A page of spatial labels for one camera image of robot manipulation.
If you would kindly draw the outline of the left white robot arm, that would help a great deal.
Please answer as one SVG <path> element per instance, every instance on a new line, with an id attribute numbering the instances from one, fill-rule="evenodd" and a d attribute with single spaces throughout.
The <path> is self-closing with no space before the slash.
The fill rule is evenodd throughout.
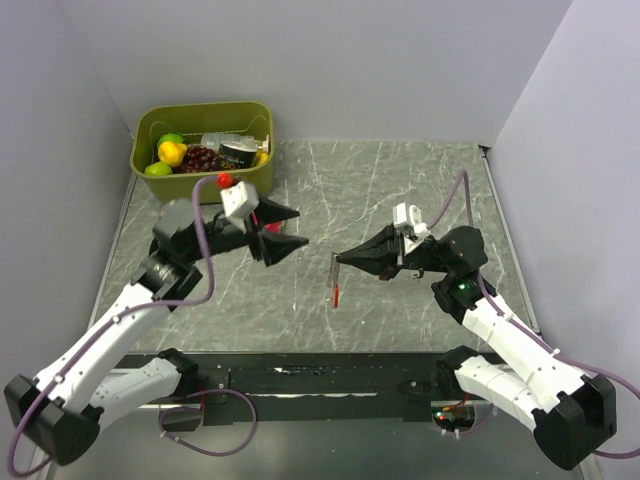
<path id="1" fill-rule="evenodd" d="M 19 471 L 17 445 L 27 437 L 48 462 L 68 465 L 84 455 L 102 430 L 153 400 L 185 402 L 198 395 L 198 365 L 170 348 L 144 366 L 109 380 L 112 369 L 155 323 L 176 308 L 209 301 L 215 278 L 205 277 L 208 290 L 197 299 L 190 293 L 203 275 L 198 260 L 212 268 L 213 256 L 246 247 L 253 258 L 275 265 L 308 239 L 268 230 L 268 225 L 299 216 L 299 211 L 265 197 L 226 200 L 222 211 L 205 222 L 196 200 L 165 204 L 153 228 L 154 247 L 112 306 L 61 357 L 34 378 L 14 377 L 4 396 L 15 426 L 7 453 L 13 478 Z"/>

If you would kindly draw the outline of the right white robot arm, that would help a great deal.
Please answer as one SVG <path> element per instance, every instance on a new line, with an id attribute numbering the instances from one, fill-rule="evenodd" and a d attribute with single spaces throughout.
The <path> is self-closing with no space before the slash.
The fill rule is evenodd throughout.
<path id="1" fill-rule="evenodd" d="M 382 280 L 401 270 L 438 272 L 432 284 L 441 310 L 485 342 L 503 361 L 491 364 L 468 347 L 440 361 L 439 391 L 448 398 L 464 393 L 490 401 L 529 429 L 545 456 L 571 470 L 617 430 L 616 390 L 603 375 L 590 376 L 562 361 L 480 274 L 486 264 L 479 229 L 459 226 L 441 238 L 406 227 L 386 226 L 376 236 L 333 255 Z"/>

